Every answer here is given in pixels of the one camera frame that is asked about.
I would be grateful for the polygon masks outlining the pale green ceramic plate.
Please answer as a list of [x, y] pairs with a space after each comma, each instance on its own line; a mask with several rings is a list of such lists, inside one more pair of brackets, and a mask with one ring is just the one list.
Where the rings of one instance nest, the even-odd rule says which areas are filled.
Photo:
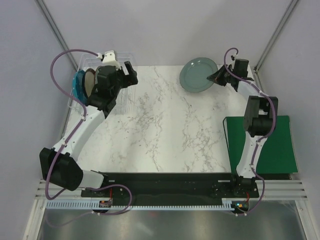
[[189, 93], [200, 93], [209, 89], [214, 82], [207, 79], [218, 71], [217, 64], [207, 57], [190, 60], [179, 74], [181, 87]]

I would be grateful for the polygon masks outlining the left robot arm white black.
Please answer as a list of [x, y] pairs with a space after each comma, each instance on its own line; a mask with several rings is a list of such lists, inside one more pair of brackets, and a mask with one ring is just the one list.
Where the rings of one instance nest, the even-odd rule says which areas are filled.
[[83, 170], [77, 164], [78, 157], [96, 128], [111, 113], [121, 89], [138, 83], [137, 72], [130, 61], [117, 68], [109, 63], [98, 66], [94, 72], [94, 86], [84, 82], [76, 88], [84, 93], [85, 115], [81, 125], [75, 125], [65, 137], [52, 148], [43, 148], [39, 154], [43, 179], [63, 189], [74, 191], [77, 188], [100, 188], [102, 173]]

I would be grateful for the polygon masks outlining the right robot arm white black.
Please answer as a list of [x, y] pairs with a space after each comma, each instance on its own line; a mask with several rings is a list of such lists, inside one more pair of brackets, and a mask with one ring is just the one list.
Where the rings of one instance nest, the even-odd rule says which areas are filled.
[[243, 117], [245, 143], [236, 167], [237, 176], [243, 179], [257, 176], [260, 153], [276, 128], [278, 113], [278, 98], [264, 93], [253, 78], [248, 77], [248, 65], [247, 59], [234, 59], [231, 64], [222, 66], [207, 77], [207, 80], [219, 86], [231, 85], [247, 100]]

